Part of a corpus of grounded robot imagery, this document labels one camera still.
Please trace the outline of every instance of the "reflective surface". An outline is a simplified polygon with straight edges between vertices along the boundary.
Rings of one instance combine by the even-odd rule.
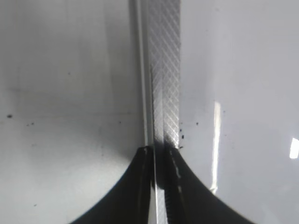
[[[0,1],[0,223],[70,223],[144,144],[133,21],[128,0]]]
[[[182,1],[182,156],[259,224],[299,220],[298,6]]]

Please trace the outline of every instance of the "white background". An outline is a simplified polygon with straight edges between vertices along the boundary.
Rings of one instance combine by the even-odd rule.
[[[131,9],[0,0],[1,224],[71,222],[143,145]]]
[[[290,159],[299,139],[298,7],[182,1],[182,155],[208,188],[216,177],[220,199],[259,224],[299,220],[299,161]]]

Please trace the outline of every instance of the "dark curved shape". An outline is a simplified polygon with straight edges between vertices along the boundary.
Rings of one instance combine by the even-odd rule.
[[[139,148],[117,184],[72,224],[147,224],[152,164],[152,149]]]
[[[215,197],[177,149],[166,147],[164,161],[169,224],[252,224]]]

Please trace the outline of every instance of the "knurled metal surface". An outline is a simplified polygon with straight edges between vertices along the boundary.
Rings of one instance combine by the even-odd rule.
[[[148,1],[148,51],[155,142],[179,142],[180,0]],[[157,223],[167,223],[164,190],[156,186]]]

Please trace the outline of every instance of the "metal strip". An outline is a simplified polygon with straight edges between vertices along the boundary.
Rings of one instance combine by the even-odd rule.
[[[148,7],[147,1],[135,0],[137,26],[138,26],[138,46],[140,58],[140,74],[142,87],[142,108],[144,121],[144,143],[154,146],[153,134],[153,109],[152,109],[152,88],[149,67],[148,53]],[[151,188],[149,203],[148,224],[157,224],[156,194],[155,189]]]
[[[163,175],[159,155],[164,143],[178,147],[180,0],[148,2],[148,51],[152,77],[157,223],[166,224]]]

